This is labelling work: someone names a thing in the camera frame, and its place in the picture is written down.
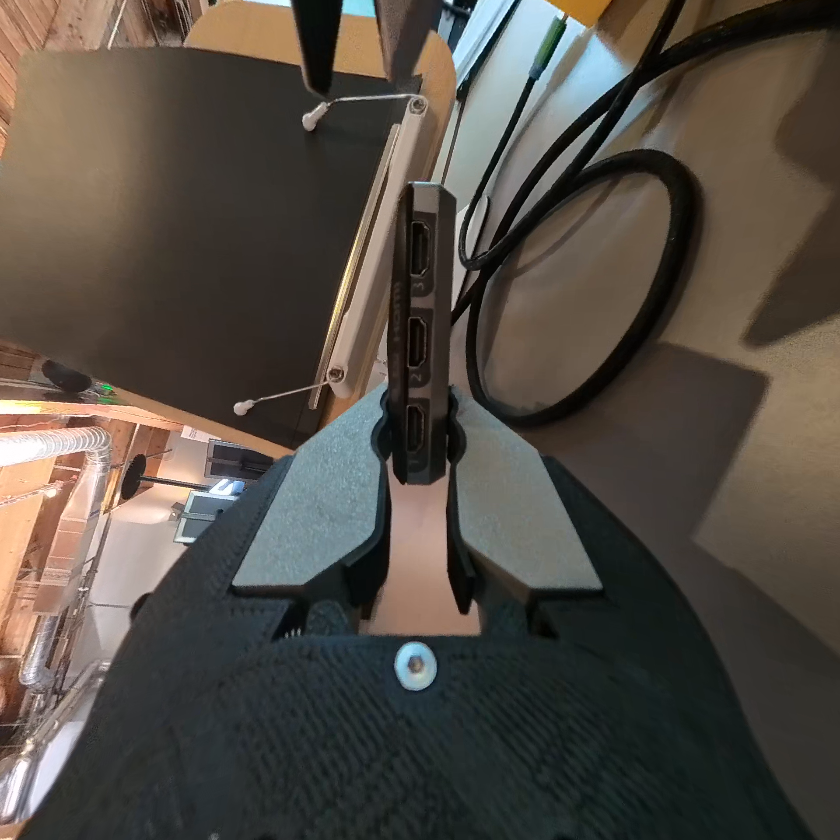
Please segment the black floor lamp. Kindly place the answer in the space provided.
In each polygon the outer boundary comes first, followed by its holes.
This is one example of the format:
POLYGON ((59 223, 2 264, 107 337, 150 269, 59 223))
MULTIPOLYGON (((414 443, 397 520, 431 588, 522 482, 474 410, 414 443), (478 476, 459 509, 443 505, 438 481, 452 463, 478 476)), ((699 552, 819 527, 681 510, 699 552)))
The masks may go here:
POLYGON ((164 487, 178 487, 188 489, 190 491, 210 491, 210 489, 212 489, 211 486, 195 482, 146 475, 145 469, 148 465, 148 461, 149 459, 146 455, 136 455, 132 458, 125 470, 120 485, 119 494, 121 501, 128 501, 134 498, 139 493, 143 483, 161 485, 164 487))

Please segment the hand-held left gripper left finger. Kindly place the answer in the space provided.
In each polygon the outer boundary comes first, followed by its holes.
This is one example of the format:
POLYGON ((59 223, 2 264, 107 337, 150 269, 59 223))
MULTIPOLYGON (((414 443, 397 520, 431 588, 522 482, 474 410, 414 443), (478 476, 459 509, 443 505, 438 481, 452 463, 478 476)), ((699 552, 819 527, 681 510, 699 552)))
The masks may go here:
POLYGON ((371 605, 389 569, 386 384, 300 446, 234 579, 239 595, 371 605))

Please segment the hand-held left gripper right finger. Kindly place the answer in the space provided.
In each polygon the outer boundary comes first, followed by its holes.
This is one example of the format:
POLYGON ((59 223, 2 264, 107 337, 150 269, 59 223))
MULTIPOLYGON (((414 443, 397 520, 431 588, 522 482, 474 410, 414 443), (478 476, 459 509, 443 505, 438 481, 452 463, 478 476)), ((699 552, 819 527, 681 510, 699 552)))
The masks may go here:
POLYGON ((603 584, 538 450, 450 393, 448 581, 462 614, 592 596, 603 584))

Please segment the grey framed dark panel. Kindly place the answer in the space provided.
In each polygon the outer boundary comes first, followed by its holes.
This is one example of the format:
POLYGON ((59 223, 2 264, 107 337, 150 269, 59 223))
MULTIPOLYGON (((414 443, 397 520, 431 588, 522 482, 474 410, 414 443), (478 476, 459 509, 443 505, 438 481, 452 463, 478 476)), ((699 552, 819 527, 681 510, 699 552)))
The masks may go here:
POLYGON ((194 543, 206 530, 230 509, 245 490, 240 480, 222 479, 209 490, 191 490, 176 518, 174 543, 194 543))
POLYGON ((275 460, 254 450, 219 439, 211 439, 206 447, 204 476, 213 480, 258 481, 275 460))

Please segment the wooden board with black panel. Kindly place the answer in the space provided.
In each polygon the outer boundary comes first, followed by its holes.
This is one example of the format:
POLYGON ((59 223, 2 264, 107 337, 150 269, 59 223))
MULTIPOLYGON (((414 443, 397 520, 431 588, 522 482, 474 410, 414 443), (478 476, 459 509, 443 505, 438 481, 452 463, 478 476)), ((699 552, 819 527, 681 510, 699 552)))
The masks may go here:
POLYGON ((267 455, 328 422, 311 385, 376 166, 427 99, 427 179, 455 93, 434 23, 409 80, 375 14, 343 13, 329 92, 303 78, 289 6, 222 2, 181 47, 26 54, 2 160, 2 339, 145 410, 267 455))

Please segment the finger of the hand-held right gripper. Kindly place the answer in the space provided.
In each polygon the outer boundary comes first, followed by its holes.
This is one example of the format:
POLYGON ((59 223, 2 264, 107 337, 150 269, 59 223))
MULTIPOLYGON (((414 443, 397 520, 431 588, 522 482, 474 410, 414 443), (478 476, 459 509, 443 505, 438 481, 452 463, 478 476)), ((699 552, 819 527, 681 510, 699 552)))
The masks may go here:
POLYGON ((434 23, 433 1, 374 1, 385 76, 405 82, 423 52, 434 23))
POLYGON ((341 1, 292 1, 302 74, 312 92, 329 92, 342 17, 341 1))

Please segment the silver ventilation duct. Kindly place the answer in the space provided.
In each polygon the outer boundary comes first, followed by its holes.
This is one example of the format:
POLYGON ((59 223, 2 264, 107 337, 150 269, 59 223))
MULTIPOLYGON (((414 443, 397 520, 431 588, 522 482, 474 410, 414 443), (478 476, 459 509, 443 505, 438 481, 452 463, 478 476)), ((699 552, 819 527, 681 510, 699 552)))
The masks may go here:
POLYGON ((75 605, 81 570, 102 514, 111 470, 110 434, 100 427, 51 429, 2 435, 2 466, 16 466, 43 459, 82 454, 80 474, 59 517, 56 535, 47 554, 46 571, 58 562, 57 581, 47 580, 46 589, 58 595, 54 612, 39 614, 34 635, 17 672, 17 680, 30 699, 30 717, 25 738, 16 756, 2 762, 2 825, 25 819, 29 790, 37 771, 51 724, 45 723, 55 693, 56 672, 49 664, 65 611, 75 605))

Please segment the black hdmi switch box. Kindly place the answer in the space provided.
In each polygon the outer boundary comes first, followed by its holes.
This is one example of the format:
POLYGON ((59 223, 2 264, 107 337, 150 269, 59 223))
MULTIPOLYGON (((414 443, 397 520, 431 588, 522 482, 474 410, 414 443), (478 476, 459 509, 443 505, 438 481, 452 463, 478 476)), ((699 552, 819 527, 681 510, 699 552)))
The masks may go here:
POLYGON ((455 218, 455 198, 443 186, 406 184, 386 336, 392 465, 404 485, 432 485, 447 468, 455 218))

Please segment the thin black cable green plugs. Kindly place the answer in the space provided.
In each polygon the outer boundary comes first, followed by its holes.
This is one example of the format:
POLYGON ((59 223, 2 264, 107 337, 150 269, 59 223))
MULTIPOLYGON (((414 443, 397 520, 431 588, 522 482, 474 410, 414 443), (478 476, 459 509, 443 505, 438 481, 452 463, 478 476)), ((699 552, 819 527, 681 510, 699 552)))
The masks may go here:
POLYGON ((483 219, 476 227, 476 235, 473 239, 470 238, 470 231, 474 227, 474 219, 477 211, 482 203, 489 202, 488 187, 494 174, 500 168, 501 159, 506 153, 510 145, 518 125, 522 120, 522 115, 529 103, 533 89, 537 82, 548 68, 554 52, 558 48, 565 30, 568 26, 569 16, 563 14, 560 17, 555 17, 551 25, 547 29, 535 57, 532 60, 527 79, 521 91, 519 99, 517 100, 507 125, 497 143, 496 149, 493 151, 490 161, 481 176, 476 191, 464 211, 464 218, 458 228, 457 239, 457 265, 464 269, 465 272, 477 271, 480 267, 479 258, 476 256, 475 249, 478 245, 478 237, 481 234, 482 227, 485 223, 483 219))

